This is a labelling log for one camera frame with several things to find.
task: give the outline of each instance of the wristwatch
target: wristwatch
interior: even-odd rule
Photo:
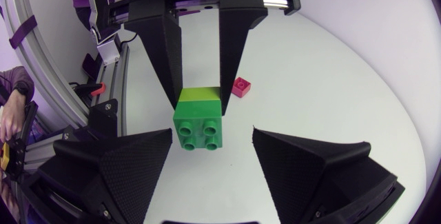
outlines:
[[[26,84],[23,82],[18,82],[12,89],[12,91],[14,90],[17,90],[23,96],[26,96],[28,94],[28,87],[26,87]]]

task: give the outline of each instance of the hand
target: hand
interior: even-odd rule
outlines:
[[[3,107],[3,114],[0,120],[0,140],[5,143],[23,128],[25,121],[25,102],[26,96],[23,96],[17,90],[14,90],[9,96],[8,102]]]
[[[14,217],[15,221],[18,223],[20,220],[20,209],[17,204],[16,198],[12,195],[12,191],[9,186],[3,183],[3,172],[0,171],[0,193],[3,202],[9,210],[9,213]]]

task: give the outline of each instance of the screw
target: screw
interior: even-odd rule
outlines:
[[[105,218],[110,220],[111,217],[110,217],[110,214],[109,214],[109,212],[107,210],[104,210],[103,215],[104,215]]]

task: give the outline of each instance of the person's arm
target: person's arm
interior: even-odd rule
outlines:
[[[0,83],[9,93],[12,93],[15,88],[24,93],[26,96],[25,104],[29,103],[34,96],[34,81],[23,66],[0,72]]]
[[[1,72],[0,79],[6,90],[10,92],[0,119],[0,140],[4,143],[23,128],[25,105],[34,95],[34,82],[22,66]]]

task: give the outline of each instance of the red lego block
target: red lego block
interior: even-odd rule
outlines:
[[[249,89],[251,89],[251,83],[238,77],[234,81],[232,93],[242,98],[247,92],[249,92]]]
[[[102,82],[100,84],[101,84],[101,88],[90,93],[92,96],[98,96],[99,94],[105,91],[105,84]]]

